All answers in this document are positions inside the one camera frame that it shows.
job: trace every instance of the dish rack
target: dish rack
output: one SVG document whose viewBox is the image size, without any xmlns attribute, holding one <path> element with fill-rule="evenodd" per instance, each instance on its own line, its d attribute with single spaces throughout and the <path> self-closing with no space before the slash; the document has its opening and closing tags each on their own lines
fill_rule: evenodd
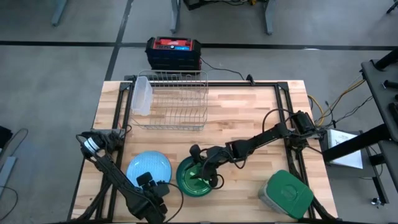
<svg viewBox="0 0 398 224">
<path fill-rule="evenodd" d="M 149 80 L 149 84 L 146 82 L 145 100 L 151 100 L 151 104 L 150 111 L 144 115 L 138 113 L 139 110 L 131 110 L 133 125 L 144 129 L 203 129 L 208 112 L 206 72 L 144 70 L 134 77 L 137 78 L 135 80 L 143 77 Z"/>
</svg>

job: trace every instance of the butcher block table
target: butcher block table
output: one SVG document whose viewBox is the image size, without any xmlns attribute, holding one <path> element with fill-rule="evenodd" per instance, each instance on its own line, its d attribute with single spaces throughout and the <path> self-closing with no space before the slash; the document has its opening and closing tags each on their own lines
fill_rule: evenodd
<svg viewBox="0 0 398 224">
<path fill-rule="evenodd" d="M 281 82 L 287 82 L 289 85 L 294 112 L 301 110 L 312 116 L 304 81 L 284 80 Z M 119 85 L 120 82 L 104 82 L 93 128 L 111 129 Z M 286 108 L 283 91 L 281 94 L 284 108 Z M 198 144 L 204 149 L 211 146 L 224 146 L 226 142 L 237 139 L 249 139 L 261 132 L 262 119 L 269 110 L 274 108 L 277 108 L 277 102 L 273 88 L 210 86 L 207 124 L 202 131 L 146 130 L 132 125 L 132 131 L 126 136 L 121 170 L 126 173 L 130 161 L 137 154 L 145 151 L 159 151 L 169 158 L 172 165 L 171 182 L 176 184 L 177 167 L 190 155 L 189 149 L 193 144 Z M 265 129 L 279 122 L 278 112 L 271 113 L 267 118 Z M 318 141 L 314 139 L 308 141 L 312 147 L 320 150 Z M 326 210 L 337 217 L 322 155 L 310 149 L 304 149 L 302 154 L 310 188 Z M 257 197 L 257 191 L 261 185 L 273 173 L 281 169 L 289 170 L 284 142 L 277 140 L 257 149 L 248 157 L 245 168 L 241 170 L 234 164 L 221 166 L 217 172 L 225 178 L 224 187 L 213 190 L 204 197 L 193 198 L 185 195 L 183 208 L 172 222 L 294 222 L 295 220 L 289 216 L 271 210 Z M 84 162 L 70 218 L 76 218 L 85 211 L 100 189 L 102 176 L 102 173 L 97 171 L 91 162 Z M 110 190 L 104 201 L 104 217 L 108 212 L 109 198 Z M 166 218 L 168 219 L 180 206 L 180 192 L 170 186 L 170 193 L 164 197 L 164 200 L 169 210 Z M 138 221 L 129 213 L 124 197 L 118 192 L 113 222 Z"/>
</svg>

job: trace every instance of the green lid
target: green lid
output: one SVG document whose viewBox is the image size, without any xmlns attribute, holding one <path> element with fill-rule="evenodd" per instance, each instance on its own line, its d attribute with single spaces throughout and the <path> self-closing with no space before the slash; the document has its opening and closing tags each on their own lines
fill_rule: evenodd
<svg viewBox="0 0 398 224">
<path fill-rule="evenodd" d="M 188 196 L 202 197 L 210 193 L 209 188 L 202 179 L 191 179 L 191 176 L 199 172 L 200 164 L 197 164 L 189 169 L 187 167 L 192 164 L 192 157 L 184 159 L 177 168 L 175 178 L 178 187 Z"/>
<path fill-rule="evenodd" d="M 304 216 L 313 200 L 310 188 L 286 170 L 272 175 L 266 191 L 271 200 L 295 219 Z"/>
</svg>

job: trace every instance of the yellow wire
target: yellow wire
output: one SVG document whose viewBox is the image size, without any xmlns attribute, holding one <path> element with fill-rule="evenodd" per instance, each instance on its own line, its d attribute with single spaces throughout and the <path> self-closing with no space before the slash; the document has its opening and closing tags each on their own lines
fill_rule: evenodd
<svg viewBox="0 0 398 224">
<path fill-rule="evenodd" d="M 321 126 L 321 125 L 322 125 L 323 119 L 324 119 L 323 116 L 324 116 L 329 110 L 331 110 L 332 107 L 334 107 L 334 105 L 337 104 L 345 94 L 351 92 L 351 91 L 354 90 L 356 87 L 362 85 L 362 83 L 364 83 L 364 82 L 365 82 L 365 80 L 360 80 L 360 81 L 358 81 L 358 82 L 352 84 L 348 89 L 346 89 L 346 90 L 337 98 L 337 100 L 335 100 L 335 101 L 328 107 L 328 109 L 326 109 L 326 111 L 323 112 L 323 113 L 321 114 L 321 116 L 320 116 L 320 117 L 321 117 L 321 121 L 319 122 L 319 124 L 318 124 L 317 126 Z"/>
<path fill-rule="evenodd" d="M 311 98 L 311 100 L 312 100 L 312 101 L 317 105 L 317 107 L 319 108 L 319 111 L 321 112 L 321 114 L 323 114 L 322 107 L 321 107 L 321 105 L 318 103 L 318 101 L 317 101 L 313 96 L 311 96 L 311 95 L 309 95 L 308 97 Z"/>
</svg>

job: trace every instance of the green plastic container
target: green plastic container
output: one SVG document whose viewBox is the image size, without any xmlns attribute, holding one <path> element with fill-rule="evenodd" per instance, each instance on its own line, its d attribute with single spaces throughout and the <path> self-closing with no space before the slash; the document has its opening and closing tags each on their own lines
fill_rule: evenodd
<svg viewBox="0 0 398 224">
<path fill-rule="evenodd" d="M 280 170 L 261 187 L 259 198 L 279 213 L 302 218 L 311 205 L 313 193 L 291 173 Z"/>
<path fill-rule="evenodd" d="M 186 195 L 191 197 L 202 197 L 210 193 L 211 188 L 209 188 L 202 179 L 191 179 L 191 176 L 197 174 L 200 168 L 200 165 L 197 164 L 187 170 L 187 167 L 191 165 L 192 161 L 192 157 L 184 159 L 177 168 L 175 178 L 178 187 L 180 187 L 182 192 Z"/>
</svg>

